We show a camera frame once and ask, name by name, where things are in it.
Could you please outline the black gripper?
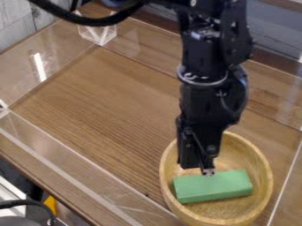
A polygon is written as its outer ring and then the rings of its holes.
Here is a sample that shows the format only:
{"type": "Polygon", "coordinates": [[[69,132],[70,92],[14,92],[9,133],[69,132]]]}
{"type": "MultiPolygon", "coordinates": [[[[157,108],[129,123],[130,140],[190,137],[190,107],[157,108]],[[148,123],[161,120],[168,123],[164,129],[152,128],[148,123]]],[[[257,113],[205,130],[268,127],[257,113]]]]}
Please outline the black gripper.
{"type": "Polygon", "coordinates": [[[205,87],[180,85],[176,163],[182,170],[198,167],[202,176],[214,175],[223,132],[237,123],[247,97],[247,72],[241,67],[228,71],[220,84],[205,87]]]}

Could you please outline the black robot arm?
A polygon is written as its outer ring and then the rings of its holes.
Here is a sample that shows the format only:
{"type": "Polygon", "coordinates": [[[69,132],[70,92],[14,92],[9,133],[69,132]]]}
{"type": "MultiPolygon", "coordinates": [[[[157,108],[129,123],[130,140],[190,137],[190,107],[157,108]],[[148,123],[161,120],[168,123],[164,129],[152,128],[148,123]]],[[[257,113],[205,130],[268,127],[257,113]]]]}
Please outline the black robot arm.
{"type": "Polygon", "coordinates": [[[100,0],[124,9],[148,1],[176,13],[181,62],[176,117],[176,163],[214,174],[225,129],[237,123],[247,105],[248,82],[241,63],[253,39],[247,26],[247,0],[100,0]]]}

